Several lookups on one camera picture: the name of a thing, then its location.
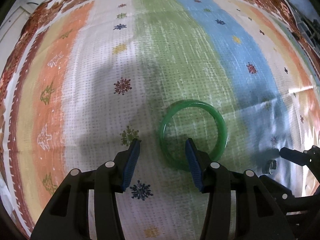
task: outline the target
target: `blue gripper pad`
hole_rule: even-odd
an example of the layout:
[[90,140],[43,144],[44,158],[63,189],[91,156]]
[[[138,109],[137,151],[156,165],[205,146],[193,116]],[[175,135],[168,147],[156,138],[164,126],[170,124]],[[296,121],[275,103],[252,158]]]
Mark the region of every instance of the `blue gripper pad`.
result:
[[200,168],[200,164],[196,157],[196,151],[197,149],[194,143],[190,141],[190,139],[188,139],[185,145],[185,153],[186,153],[186,157],[189,165],[189,170],[192,175],[193,183],[201,192],[204,190],[204,185],[202,182],[202,170]]
[[126,190],[127,187],[129,187],[131,183],[131,179],[133,176],[134,169],[136,167],[139,154],[140,154],[140,142],[138,140],[135,140],[133,145],[130,146],[129,150],[130,156],[128,158],[128,161],[123,169],[123,180],[121,189],[123,191]]
[[297,150],[291,150],[286,147],[281,148],[280,156],[290,162],[293,162],[299,166],[307,165],[310,162],[309,155],[299,152]]

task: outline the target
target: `green ring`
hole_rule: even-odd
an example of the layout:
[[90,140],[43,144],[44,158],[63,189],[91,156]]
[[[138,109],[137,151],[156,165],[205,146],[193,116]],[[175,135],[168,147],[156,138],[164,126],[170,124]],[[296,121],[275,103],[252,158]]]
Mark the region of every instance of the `green ring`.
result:
[[227,140],[228,140],[228,131],[227,131],[226,123],[224,122],[222,115],[213,106],[198,100],[186,100],[181,103],[175,104],[172,108],[169,109],[168,113],[166,114],[166,116],[164,117],[164,119],[160,124],[160,128],[159,128],[160,147],[168,163],[172,167],[178,170],[183,170],[183,171],[189,171],[188,162],[187,160],[177,161],[169,154],[167,144],[164,142],[164,131],[170,119],[178,111],[188,107],[202,108],[214,118],[214,121],[218,129],[218,140],[214,149],[209,153],[209,157],[211,158],[212,161],[217,161],[220,159],[220,157],[224,152],[224,149],[226,148]]

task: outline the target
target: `red snowflake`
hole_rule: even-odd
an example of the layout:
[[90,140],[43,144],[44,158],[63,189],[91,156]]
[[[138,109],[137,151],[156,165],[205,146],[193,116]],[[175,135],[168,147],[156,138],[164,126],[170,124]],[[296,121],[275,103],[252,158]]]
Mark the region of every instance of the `red snowflake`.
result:
[[249,70],[249,73],[251,73],[251,74],[256,74],[257,73],[257,70],[256,70],[255,66],[250,64],[250,62],[248,62],[247,68]]
[[119,95],[122,93],[124,95],[124,92],[128,92],[128,90],[132,89],[132,87],[130,87],[130,80],[131,79],[123,79],[123,77],[121,77],[120,81],[118,81],[117,83],[114,83],[115,87],[115,93],[118,93]]

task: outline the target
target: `ring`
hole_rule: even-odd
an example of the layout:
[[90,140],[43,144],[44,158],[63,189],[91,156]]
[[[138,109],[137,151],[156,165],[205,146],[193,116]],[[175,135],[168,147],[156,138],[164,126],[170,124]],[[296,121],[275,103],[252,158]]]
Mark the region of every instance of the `ring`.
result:
[[175,104],[166,114],[164,119],[162,120],[160,127],[159,127],[159,138],[160,138],[160,148],[162,152],[164,153],[164,157],[167,159],[168,163],[178,169],[183,171],[189,171],[189,166],[187,160],[185,161],[177,161],[175,160],[168,151],[167,144],[164,142],[164,131],[167,126],[167,123],[170,121],[170,119],[180,110],[188,108],[188,107],[198,107],[202,108],[205,111],[207,111],[213,118],[217,125],[218,130],[218,139],[216,142],[215,147],[213,150],[209,153],[209,157],[213,162],[220,159],[222,156],[224,149],[227,145],[228,140],[228,131],[226,123],[222,117],[222,115],[211,105],[198,101],[198,100],[186,100],[182,101],[181,103]]

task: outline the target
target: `white circular joint cap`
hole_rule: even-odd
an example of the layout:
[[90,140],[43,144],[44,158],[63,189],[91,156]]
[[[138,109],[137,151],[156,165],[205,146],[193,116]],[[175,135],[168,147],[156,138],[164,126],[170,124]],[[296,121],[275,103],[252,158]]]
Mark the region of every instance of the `white circular joint cap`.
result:
[[115,163],[113,161],[108,161],[108,162],[106,162],[105,165],[107,168],[112,168],[113,166],[115,166]]
[[245,172],[245,174],[246,174],[247,176],[249,176],[249,177],[253,177],[253,176],[254,176],[254,172],[251,171],[251,170],[247,170],[247,171]]
[[72,176],[76,176],[76,175],[79,174],[79,170],[78,170],[78,169],[73,169],[73,170],[70,172],[70,174],[71,174]]
[[214,169],[217,169],[220,167],[220,164],[219,163],[211,163],[210,166]]

